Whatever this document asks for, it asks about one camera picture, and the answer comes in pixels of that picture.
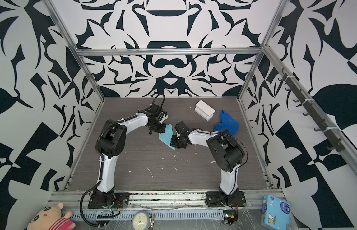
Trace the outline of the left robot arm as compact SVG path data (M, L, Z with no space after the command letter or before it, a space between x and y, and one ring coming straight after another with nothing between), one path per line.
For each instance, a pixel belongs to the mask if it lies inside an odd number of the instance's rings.
M119 155L124 151L126 137L132 131L147 127L150 133L165 133L168 113L161 106L151 104L135 115L120 120L108 120L95 145L100 156L100 171L94 192L106 199L114 192L114 173Z

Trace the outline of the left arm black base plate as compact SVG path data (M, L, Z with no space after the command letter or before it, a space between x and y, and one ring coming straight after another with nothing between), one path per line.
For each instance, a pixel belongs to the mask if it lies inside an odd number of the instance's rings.
M91 194L88 209L120 209L129 204L130 193L100 193Z

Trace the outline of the light blue paper sheet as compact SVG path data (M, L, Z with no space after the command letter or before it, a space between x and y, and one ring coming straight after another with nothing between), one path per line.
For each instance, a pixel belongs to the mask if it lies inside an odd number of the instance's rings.
M159 140L162 141L164 144L166 144L172 150L175 150L175 148L170 145L172 135L173 135L172 125L171 124L166 125L165 132L159 134Z

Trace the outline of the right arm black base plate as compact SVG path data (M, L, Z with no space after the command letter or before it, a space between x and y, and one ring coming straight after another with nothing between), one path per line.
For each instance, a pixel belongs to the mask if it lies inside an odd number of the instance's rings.
M206 192L205 204L208 207L244 207L246 203L244 192L235 191L231 195L226 195L224 192Z

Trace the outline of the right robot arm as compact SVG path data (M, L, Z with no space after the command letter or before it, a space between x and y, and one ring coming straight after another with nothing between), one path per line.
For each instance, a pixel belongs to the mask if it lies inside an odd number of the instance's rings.
M174 128L176 134L172 135L170 145L179 149L188 145L207 147L221 169L220 195L227 200L233 198L239 191L238 170L247 155L245 148L226 129L219 132L190 129L182 121Z

